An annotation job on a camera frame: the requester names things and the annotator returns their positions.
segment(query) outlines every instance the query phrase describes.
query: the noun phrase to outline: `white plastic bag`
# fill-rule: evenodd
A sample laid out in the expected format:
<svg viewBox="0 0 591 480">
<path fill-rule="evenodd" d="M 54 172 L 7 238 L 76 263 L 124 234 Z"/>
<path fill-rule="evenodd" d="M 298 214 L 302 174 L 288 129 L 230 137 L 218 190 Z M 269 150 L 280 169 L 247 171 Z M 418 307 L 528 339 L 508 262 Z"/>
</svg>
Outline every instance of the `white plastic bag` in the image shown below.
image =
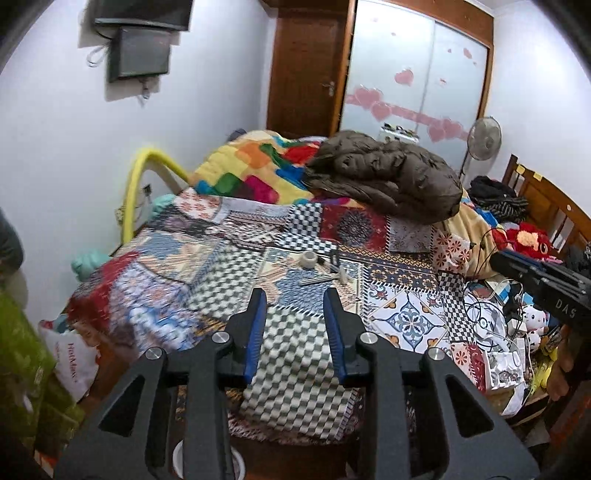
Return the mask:
<svg viewBox="0 0 591 480">
<path fill-rule="evenodd" d="M 39 335 L 56 359 L 56 376 L 64 388 L 78 402 L 90 389 L 95 380 L 99 365 L 96 360 L 99 352 L 88 346 L 77 332 L 58 333 L 52 322 L 39 324 Z"/>
</svg>

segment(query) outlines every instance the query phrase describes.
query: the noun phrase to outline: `red patterned fabric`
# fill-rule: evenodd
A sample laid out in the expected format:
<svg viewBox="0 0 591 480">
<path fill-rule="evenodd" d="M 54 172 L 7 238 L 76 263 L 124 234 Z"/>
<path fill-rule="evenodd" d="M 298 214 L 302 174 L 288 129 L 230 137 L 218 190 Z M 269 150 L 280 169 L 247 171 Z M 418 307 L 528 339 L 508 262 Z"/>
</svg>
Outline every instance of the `red patterned fabric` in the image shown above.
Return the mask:
<svg viewBox="0 0 591 480">
<path fill-rule="evenodd" d="M 362 233 L 361 238 L 364 238 L 365 241 L 361 244 L 353 244 L 347 238 L 343 238 L 343 220 L 346 219 L 347 215 L 360 216 L 361 219 L 365 220 L 365 225 L 369 226 L 371 230 L 369 233 L 367 231 Z M 386 217 L 372 210 L 352 209 L 339 205 L 325 205 L 323 208 L 320 238 L 334 240 L 351 247 L 383 252 L 386 250 L 387 231 Z"/>
<path fill-rule="evenodd" d="M 299 147 L 288 148 L 283 154 L 283 158 L 291 163 L 302 165 L 316 155 L 316 152 L 318 152 L 317 146 L 301 145 Z"/>
<path fill-rule="evenodd" d="M 475 343 L 468 343 L 466 347 L 468 354 L 470 355 L 470 373 L 472 373 L 472 377 L 476 381 L 476 387 L 478 390 L 484 393 L 486 391 L 486 379 L 482 351 Z"/>
<path fill-rule="evenodd" d="M 475 343 L 453 342 L 452 360 L 481 392 L 486 391 L 485 367 L 482 352 Z"/>
<path fill-rule="evenodd" d="M 109 331 L 109 296 L 111 287 L 121 272 L 133 262 L 139 253 L 132 251 L 114 258 L 96 270 L 87 282 L 82 283 L 70 298 L 67 306 L 71 322 L 85 322 L 100 332 Z"/>
</svg>

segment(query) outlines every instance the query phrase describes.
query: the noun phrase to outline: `pink heart sticker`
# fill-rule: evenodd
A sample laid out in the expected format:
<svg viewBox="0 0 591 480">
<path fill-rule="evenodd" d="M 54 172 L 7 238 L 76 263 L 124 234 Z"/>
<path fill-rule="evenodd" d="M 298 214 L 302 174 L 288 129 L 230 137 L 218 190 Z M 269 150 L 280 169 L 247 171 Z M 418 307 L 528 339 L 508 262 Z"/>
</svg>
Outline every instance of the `pink heart sticker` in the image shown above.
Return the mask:
<svg viewBox="0 0 591 480">
<path fill-rule="evenodd" d="M 392 114 L 392 110 L 386 102 L 376 102 L 371 106 L 371 114 L 378 122 L 381 122 Z"/>
<path fill-rule="evenodd" d="M 427 130 L 431 141 L 434 143 L 440 142 L 445 138 L 445 130 L 443 129 L 441 120 L 435 120 Z"/>
<path fill-rule="evenodd" d="M 414 80 L 414 73 L 411 69 L 406 69 L 394 75 L 394 80 L 400 85 L 412 86 Z"/>
<path fill-rule="evenodd" d="M 345 103 L 348 103 L 350 105 L 359 105 L 359 106 L 361 106 L 361 103 L 359 103 L 359 100 L 357 100 L 357 97 L 355 95 L 347 95 L 345 97 Z"/>
<path fill-rule="evenodd" d="M 358 87 L 355 90 L 355 96 L 359 101 L 359 105 L 361 105 L 364 110 L 369 110 L 369 107 L 382 99 L 382 92 L 375 88 L 369 89 L 365 87 Z"/>
<path fill-rule="evenodd" d="M 452 122 L 449 118 L 443 119 L 442 126 L 445 131 L 445 138 L 448 140 L 458 138 L 463 131 L 462 124 Z"/>
</svg>

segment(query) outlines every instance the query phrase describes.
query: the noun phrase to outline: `frosted glass door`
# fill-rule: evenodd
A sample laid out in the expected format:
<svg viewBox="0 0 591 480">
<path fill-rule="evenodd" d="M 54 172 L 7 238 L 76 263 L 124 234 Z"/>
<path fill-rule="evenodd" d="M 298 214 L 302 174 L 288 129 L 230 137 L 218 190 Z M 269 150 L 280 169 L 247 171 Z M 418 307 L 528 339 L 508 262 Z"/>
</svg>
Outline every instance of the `frosted glass door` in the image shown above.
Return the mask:
<svg viewBox="0 0 591 480">
<path fill-rule="evenodd" d="M 471 38 L 437 24 L 422 116 L 420 145 L 459 171 L 466 138 L 476 120 L 488 50 Z"/>
<path fill-rule="evenodd" d="M 378 138 L 384 122 L 416 129 L 435 20 L 392 4 L 360 0 L 341 130 Z"/>
</svg>

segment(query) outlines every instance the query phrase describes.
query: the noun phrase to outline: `paper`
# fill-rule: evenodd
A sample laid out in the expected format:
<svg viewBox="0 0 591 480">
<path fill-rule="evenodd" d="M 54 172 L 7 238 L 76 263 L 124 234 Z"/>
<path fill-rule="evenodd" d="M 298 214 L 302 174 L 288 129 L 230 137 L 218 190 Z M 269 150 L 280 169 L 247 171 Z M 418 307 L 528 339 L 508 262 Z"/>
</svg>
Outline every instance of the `paper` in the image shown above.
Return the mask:
<svg viewBox="0 0 591 480">
<path fill-rule="evenodd" d="M 525 382 L 520 383 L 513 390 L 513 396 L 509 400 L 509 403 L 501 413 L 502 417 L 512 417 L 521 410 L 521 404 L 523 403 L 523 395 L 525 393 Z"/>
</svg>

